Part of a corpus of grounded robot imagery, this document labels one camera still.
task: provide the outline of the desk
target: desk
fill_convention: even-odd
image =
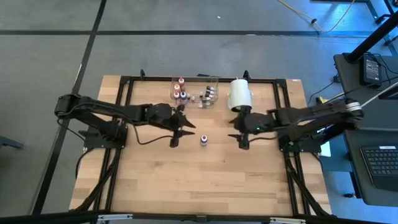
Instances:
[[[343,55],[335,55],[334,59],[344,91],[361,87],[359,84],[359,64],[348,63]],[[396,63],[394,63],[397,61],[397,57],[383,56],[383,59],[391,70],[398,70]],[[389,73],[389,76],[391,78],[396,75]],[[382,70],[382,78],[387,78],[384,69]],[[377,93],[378,91],[365,88],[349,93],[348,97],[364,103]],[[361,146],[398,144],[398,132],[392,131],[398,128],[398,119],[396,119],[398,103],[391,100],[376,99],[363,110],[364,119],[358,123],[360,130],[345,131],[346,145],[357,178],[357,180],[353,180],[353,183],[355,185],[358,181],[358,187],[365,203],[398,206],[398,192],[381,190],[373,186],[359,150]]]
[[[98,99],[114,103],[120,78],[104,76]],[[287,84],[291,106],[307,106],[301,81],[287,80]],[[250,83],[249,88],[254,93],[253,111],[264,113],[275,108],[272,85]],[[186,108],[188,120],[197,127],[186,130],[196,135],[181,138],[179,147],[169,148],[169,139],[141,146],[134,132],[128,133],[119,162],[112,212],[292,215],[285,165],[277,140],[255,141],[250,150],[239,149],[236,140],[227,136],[237,133],[228,124],[236,117],[226,105],[229,83],[219,83],[218,89],[219,98],[213,109]],[[135,81],[131,104],[171,104],[169,93],[169,82]],[[170,134],[151,126],[137,129],[141,141]],[[200,146],[202,134],[209,137],[207,147]],[[95,149],[82,160],[70,208],[79,206],[93,190],[103,155],[104,149]],[[310,154],[301,154],[301,159],[306,186],[323,209],[331,212],[320,163]],[[302,212],[299,188],[295,189]],[[104,195],[100,208],[104,208]]]

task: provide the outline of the black table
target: black table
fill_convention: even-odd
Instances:
[[[340,74],[341,82],[345,92],[361,87],[359,84],[359,64],[348,63],[343,55],[335,55],[335,64]],[[398,57],[383,56],[384,61],[392,71],[398,71]],[[384,69],[382,78],[387,78]],[[388,86],[384,83],[381,89]],[[364,103],[378,91],[364,88],[347,94],[347,97]],[[384,205],[398,207],[398,192],[377,189],[373,186],[368,170],[362,158],[361,146],[382,146],[398,144],[398,101],[376,99],[364,108],[364,119],[358,123],[358,130],[345,131],[345,141],[353,164],[356,180],[354,187],[358,183],[360,196],[368,205]]]

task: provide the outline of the wooden tabletop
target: wooden tabletop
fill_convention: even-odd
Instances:
[[[120,76],[104,76],[98,99],[114,103],[119,80]],[[301,81],[287,80],[287,84],[291,106],[306,107]],[[271,84],[250,83],[249,88],[254,93],[252,111],[265,113],[275,108]],[[126,148],[122,150],[119,163],[113,212],[292,215],[285,165],[277,140],[254,141],[250,150],[239,149],[238,142],[227,136],[238,133],[232,124],[228,124],[236,117],[236,113],[226,105],[229,83],[219,83],[218,91],[219,98],[214,108],[187,108],[184,111],[188,120],[197,127],[184,129],[196,135],[184,136],[176,148],[168,147],[170,139],[141,146],[133,129],[129,128]],[[144,103],[172,105],[170,83],[135,81],[131,104]],[[170,134],[151,126],[137,127],[137,130],[142,142]],[[202,134],[209,138],[207,147],[200,146]],[[93,190],[100,175],[103,155],[104,149],[95,149],[82,160],[70,208],[79,206]],[[302,153],[301,159],[306,186],[318,203],[330,212],[320,163],[310,154]],[[295,189],[299,211],[302,212],[300,191],[297,186]],[[104,207],[106,193],[107,186],[100,208]]]

